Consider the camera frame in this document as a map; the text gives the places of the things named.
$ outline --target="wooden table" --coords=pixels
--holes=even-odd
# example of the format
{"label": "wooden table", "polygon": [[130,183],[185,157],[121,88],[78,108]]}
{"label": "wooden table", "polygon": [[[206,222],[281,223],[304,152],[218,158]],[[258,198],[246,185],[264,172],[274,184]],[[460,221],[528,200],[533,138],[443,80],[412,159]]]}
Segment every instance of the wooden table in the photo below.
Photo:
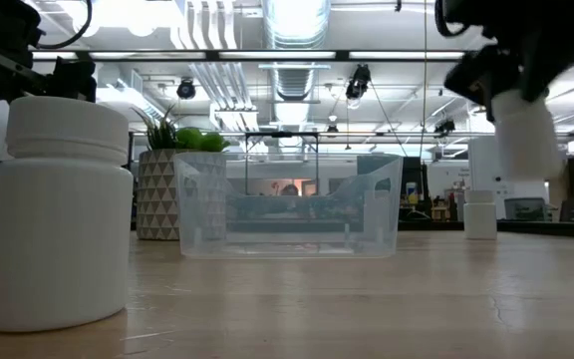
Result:
{"label": "wooden table", "polygon": [[574,358],[574,239],[403,232],[362,260],[187,260],[132,245],[127,309],[0,334],[0,358]]}

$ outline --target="person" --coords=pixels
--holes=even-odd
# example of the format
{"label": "person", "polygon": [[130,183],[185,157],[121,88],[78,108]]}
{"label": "person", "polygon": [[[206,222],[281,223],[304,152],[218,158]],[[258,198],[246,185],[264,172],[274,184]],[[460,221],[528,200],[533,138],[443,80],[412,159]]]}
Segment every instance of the person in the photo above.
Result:
{"label": "person", "polygon": [[298,195],[298,187],[294,184],[287,184],[280,191],[280,195]]}

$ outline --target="clear plastic container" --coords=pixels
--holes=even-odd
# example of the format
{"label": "clear plastic container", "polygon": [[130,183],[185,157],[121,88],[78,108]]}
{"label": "clear plastic container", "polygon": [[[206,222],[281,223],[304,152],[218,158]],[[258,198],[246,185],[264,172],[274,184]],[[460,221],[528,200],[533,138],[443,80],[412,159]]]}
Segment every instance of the clear plastic container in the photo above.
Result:
{"label": "clear plastic container", "polygon": [[174,157],[189,257],[385,257],[395,253],[397,156],[184,153]]}

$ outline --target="white cylindrical object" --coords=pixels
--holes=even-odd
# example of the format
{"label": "white cylindrical object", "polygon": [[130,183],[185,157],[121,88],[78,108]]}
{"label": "white cylindrical object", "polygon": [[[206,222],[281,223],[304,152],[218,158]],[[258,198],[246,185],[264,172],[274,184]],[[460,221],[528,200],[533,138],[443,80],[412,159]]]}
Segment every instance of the white cylindrical object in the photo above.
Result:
{"label": "white cylindrical object", "polygon": [[492,100],[499,162],[509,180],[546,180],[562,171],[555,126],[544,99],[524,101],[519,90]]}
{"label": "white cylindrical object", "polygon": [[497,239],[495,202],[490,190],[467,190],[464,233],[468,239]]}
{"label": "white cylindrical object", "polygon": [[[17,106],[18,101],[34,106]],[[28,147],[17,142],[14,151],[24,158],[0,164],[0,331],[59,329],[110,316],[127,300],[133,177],[117,165],[118,157],[107,156],[115,150],[99,146],[95,154],[91,143],[59,149],[58,137],[67,132],[59,129],[77,127],[82,140],[111,139],[119,134],[101,133],[117,129],[126,137],[117,149],[122,152],[128,146],[128,122],[82,101],[18,101],[9,117],[13,143],[20,139],[17,130],[28,129],[51,140],[43,142],[46,151],[36,142],[26,142]],[[61,111],[46,110],[55,109],[44,107],[53,101]],[[88,124],[84,129],[62,113],[92,118],[82,120]],[[41,117],[62,127],[20,126]],[[122,126],[114,126],[122,119]]]}

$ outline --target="ventilation duct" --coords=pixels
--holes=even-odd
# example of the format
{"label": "ventilation duct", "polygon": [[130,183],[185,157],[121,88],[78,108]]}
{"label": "ventilation duct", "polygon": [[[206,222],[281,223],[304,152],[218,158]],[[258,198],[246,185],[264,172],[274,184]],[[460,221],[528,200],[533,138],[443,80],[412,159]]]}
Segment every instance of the ventilation duct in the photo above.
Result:
{"label": "ventilation duct", "polygon": [[[312,50],[323,47],[330,0],[263,0],[265,40],[272,50]],[[315,70],[272,70],[274,97],[277,101],[300,102],[311,98]],[[309,105],[276,104],[279,122],[303,123]]]}

